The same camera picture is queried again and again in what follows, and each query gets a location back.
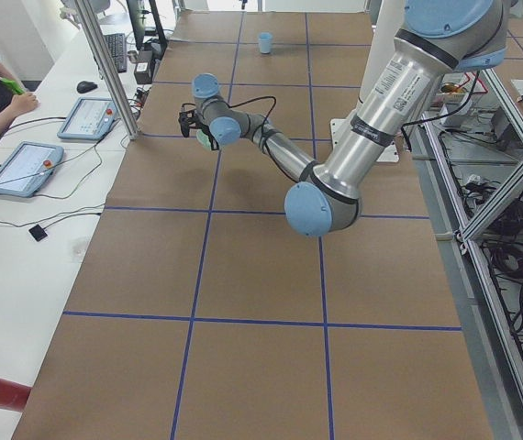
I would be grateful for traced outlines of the person's hand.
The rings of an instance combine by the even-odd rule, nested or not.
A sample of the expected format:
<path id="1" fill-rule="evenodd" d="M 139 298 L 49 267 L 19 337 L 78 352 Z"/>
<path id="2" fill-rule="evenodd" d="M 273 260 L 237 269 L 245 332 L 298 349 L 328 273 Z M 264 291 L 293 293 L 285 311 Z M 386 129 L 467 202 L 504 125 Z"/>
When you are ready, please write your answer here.
<path id="1" fill-rule="evenodd" d="M 12 98 L 10 108 L 14 116 L 21 116 L 35 110 L 39 106 L 39 100 L 32 92 L 15 94 Z"/>

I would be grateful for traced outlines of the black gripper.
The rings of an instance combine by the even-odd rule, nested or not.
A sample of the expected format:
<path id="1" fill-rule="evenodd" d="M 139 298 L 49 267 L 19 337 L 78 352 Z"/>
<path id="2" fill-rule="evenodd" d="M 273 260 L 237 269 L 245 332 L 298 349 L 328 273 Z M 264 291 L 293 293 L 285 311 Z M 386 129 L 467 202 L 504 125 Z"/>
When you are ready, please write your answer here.
<path id="1" fill-rule="evenodd" d="M 181 134 L 184 138 L 189 138 L 192 130 L 200 130 L 206 137 L 210 137 L 210 130 L 205 125 L 195 110 L 195 105 L 182 103 L 178 115 L 178 123 Z"/>

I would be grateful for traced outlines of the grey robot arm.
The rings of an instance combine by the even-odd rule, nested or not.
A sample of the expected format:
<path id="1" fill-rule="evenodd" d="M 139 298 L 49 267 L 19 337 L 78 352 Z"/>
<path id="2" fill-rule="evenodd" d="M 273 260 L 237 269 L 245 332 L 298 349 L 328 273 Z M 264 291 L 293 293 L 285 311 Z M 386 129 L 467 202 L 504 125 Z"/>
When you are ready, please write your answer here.
<path id="1" fill-rule="evenodd" d="M 407 1 L 394 54 L 324 163 L 299 149 L 266 117 L 235 110 L 210 73 L 192 81 L 195 107 L 179 114 L 182 134 L 200 131 L 213 150 L 250 140 L 294 183 L 284 199 L 289 226 L 307 237 L 345 229 L 361 213 L 362 180 L 433 83 L 452 72 L 480 71 L 502 62 L 510 7 L 508 1 Z"/>

